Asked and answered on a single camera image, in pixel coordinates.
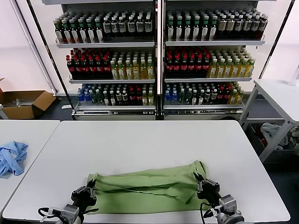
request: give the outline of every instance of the cloth on shelf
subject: cloth on shelf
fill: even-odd
[[[270,123],[264,123],[261,126],[261,132],[265,136],[268,144],[272,141],[272,139],[274,138],[276,133],[279,131],[280,127],[281,126],[279,126],[279,125],[273,125],[273,124],[270,124]],[[289,144],[289,140],[288,140],[288,136],[286,135],[281,140],[281,142],[278,144],[277,149],[283,149],[282,146],[286,146],[287,144]]]
[[[0,176],[4,176],[11,171],[15,176],[24,172],[18,161],[26,159],[28,145],[11,141],[0,146]]]
[[[206,177],[200,161],[190,165],[150,169],[129,174],[102,176],[90,174],[88,181],[96,180],[98,208],[95,213],[149,214],[171,211],[199,210],[197,182],[193,172]]]

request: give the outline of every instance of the cardboard box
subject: cardboard box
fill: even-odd
[[[16,99],[33,100],[30,106],[8,106]],[[47,91],[0,91],[0,104],[4,106],[3,112],[9,119],[34,119],[40,117],[43,112],[54,102],[56,97]]]

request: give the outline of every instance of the blue cloth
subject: blue cloth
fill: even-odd
[[[26,159],[28,145],[12,141],[0,146],[0,177],[4,176],[8,171],[15,176],[24,172],[18,164],[18,161]]]

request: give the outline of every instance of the green cloth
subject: green cloth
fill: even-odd
[[[150,169],[129,174],[102,176],[90,174],[88,182],[96,179],[98,208],[95,213],[147,214],[170,211],[199,210],[197,182],[193,172],[206,177],[203,164]]]

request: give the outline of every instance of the table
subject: table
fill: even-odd
[[[29,145],[27,158],[20,162],[24,173],[19,176],[7,173],[0,178],[0,219],[9,199],[59,123],[59,120],[0,120],[0,145],[13,140]]]
[[[206,164],[221,194],[237,199],[247,222],[290,215],[237,121],[63,121],[3,212],[39,221],[40,207],[72,203],[89,173],[113,175],[150,168]],[[198,211],[144,215],[86,215],[85,223],[199,224]],[[215,218],[206,223],[216,223]]]
[[[299,125],[299,87],[290,86],[287,82],[282,80],[271,79],[258,79],[255,80],[254,83],[255,87],[253,88],[248,102],[240,116],[239,123],[243,129],[246,130],[248,123],[271,122],[272,120],[276,120],[272,118],[247,118],[250,107],[258,93],[260,93],[285,120],[272,142],[269,142],[267,147],[260,154],[259,158],[264,162],[276,149],[279,142],[287,135],[287,133],[294,126]]]

